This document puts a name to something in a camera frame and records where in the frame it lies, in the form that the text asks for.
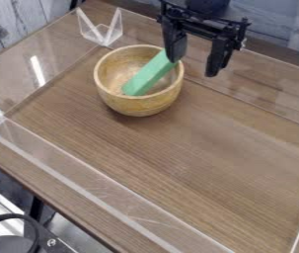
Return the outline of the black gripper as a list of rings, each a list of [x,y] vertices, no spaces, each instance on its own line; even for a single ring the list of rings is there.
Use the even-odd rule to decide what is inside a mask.
[[[213,41],[206,76],[215,77],[227,66],[234,50],[245,46],[250,19],[231,16],[231,0],[159,0],[166,56],[177,62],[186,53],[187,33]]]

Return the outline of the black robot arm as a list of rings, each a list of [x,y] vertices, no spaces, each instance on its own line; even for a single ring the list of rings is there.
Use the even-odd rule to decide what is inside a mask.
[[[215,77],[245,46],[250,19],[227,19],[231,0],[159,0],[163,45],[167,58],[177,62],[186,55],[187,35],[211,42],[205,75]]]

